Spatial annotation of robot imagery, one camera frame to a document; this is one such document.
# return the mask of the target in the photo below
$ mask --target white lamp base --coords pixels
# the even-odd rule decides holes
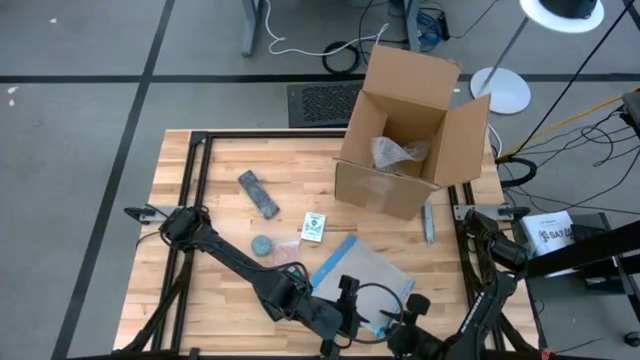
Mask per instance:
[[[515,114],[524,110],[531,102],[529,85],[511,70],[498,68],[493,79],[480,92],[482,84],[491,72],[491,68],[484,68],[471,78],[469,86],[474,98],[491,94],[489,109],[498,114]]]

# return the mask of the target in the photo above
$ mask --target open cardboard box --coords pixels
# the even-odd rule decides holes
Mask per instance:
[[[410,220],[434,191],[480,177],[489,96],[448,111],[460,69],[446,60],[376,45],[336,165],[337,200]],[[374,169],[371,139],[429,141],[404,175]]]

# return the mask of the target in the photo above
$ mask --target wooden table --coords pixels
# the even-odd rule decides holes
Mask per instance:
[[[189,137],[188,130],[167,131],[149,203],[177,204]],[[446,189],[430,198],[436,243],[428,245],[419,216],[403,221],[334,199],[334,158],[341,143],[342,139],[337,138],[216,139],[204,200],[211,211],[213,227],[227,241],[251,254],[250,242],[256,235],[299,238],[305,212],[326,214],[322,243],[302,241],[300,245],[300,259],[309,271],[318,269],[349,233],[355,233],[416,280],[414,292],[422,293],[432,302],[429,313],[420,318],[418,325],[441,339],[446,338],[457,331],[468,311]],[[194,168],[199,169],[199,160]],[[238,176],[248,169],[256,173],[281,208],[272,220],[260,216],[237,182]],[[193,204],[196,182],[194,176],[189,204]],[[478,204],[504,203],[488,141],[482,177],[473,181],[472,186]],[[459,194],[464,199],[461,189]],[[144,226],[142,235],[157,231],[158,225]],[[131,341],[154,311],[168,251],[157,236],[145,239],[138,247],[114,348]],[[270,259],[256,260],[271,265]],[[164,344],[170,341],[173,311],[167,317]],[[504,312],[523,337],[536,346],[538,332],[524,282],[519,283]],[[273,323],[248,282],[208,254],[198,252],[181,353],[199,347],[202,354],[209,355],[317,355],[319,345],[320,339],[298,323]],[[385,344],[354,344],[343,354],[390,355]]]

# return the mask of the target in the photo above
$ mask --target small card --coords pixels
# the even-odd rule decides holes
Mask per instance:
[[[322,232],[324,231],[324,223],[327,219],[326,215],[307,213],[304,216],[304,224],[302,225],[303,240],[310,240],[315,242],[322,241]]]

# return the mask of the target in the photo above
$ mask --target floor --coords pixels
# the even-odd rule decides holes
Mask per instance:
[[[288,37],[277,46],[310,51],[357,37],[367,3],[273,2],[273,31]],[[491,2],[442,1],[451,32],[461,35]],[[590,33],[556,34],[535,24],[525,29],[504,66],[526,75],[533,100],[517,115],[492,114],[505,149],[524,139],[544,116],[625,4],[603,3],[605,21]],[[453,59],[472,74],[493,64],[522,18],[516,1],[501,0],[467,36],[442,43],[431,54]],[[56,355],[67,349],[69,356],[111,350],[140,230],[122,209],[147,199],[165,129],[288,126],[287,81],[306,78],[245,75],[324,74],[321,61],[269,54],[271,39],[262,23],[254,56],[242,58],[242,20],[242,5],[235,0],[0,0],[0,199],[5,204],[0,210],[5,234],[0,359],[50,358],[59,335]],[[589,76],[571,87],[549,125],[639,86],[639,20],[637,10],[624,16],[584,69]],[[386,4],[371,8],[363,34],[377,32],[385,22],[390,26],[383,38],[404,38],[401,20],[387,14]],[[336,55],[332,65],[347,66],[350,56]],[[468,83],[460,82],[459,89],[455,104],[470,99]],[[594,124],[614,108],[567,129]],[[602,126],[605,131],[622,127],[619,119]],[[625,130],[615,139],[630,135]],[[560,148],[568,138],[538,150]],[[615,154],[636,146],[637,139],[617,143]],[[525,189],[569,203],[585,199],[616,184],[636,154],[592,167],[608,151],[608,145],[588,144],[564,152]],[[544,156],[529,155],[536,161]],[[635,212],[607,211],[614,227],[637,220],[638,176],[635,166],[620,186],[584,205]],[[518,205],[531,206],[528,198],[511,194]],[[545,210],[562,206],[536,205]],[[87,248],[99,252],[85,254]],[[82,263],[94,256],[89,283],[91,267]],[[71,315],[79,317],[64,321],[72,295],[82,299],[85,285],[83,306],[74,301],[70,307],[77,310]],[[544,306],[540,317],[551,349],[602,338],[566,354],[638,358],[640,350],[621,341],[623,334],[640,328],[624,297],[586,293],[571,277],[539,279],[531,288],[536,305],[541,311]]]

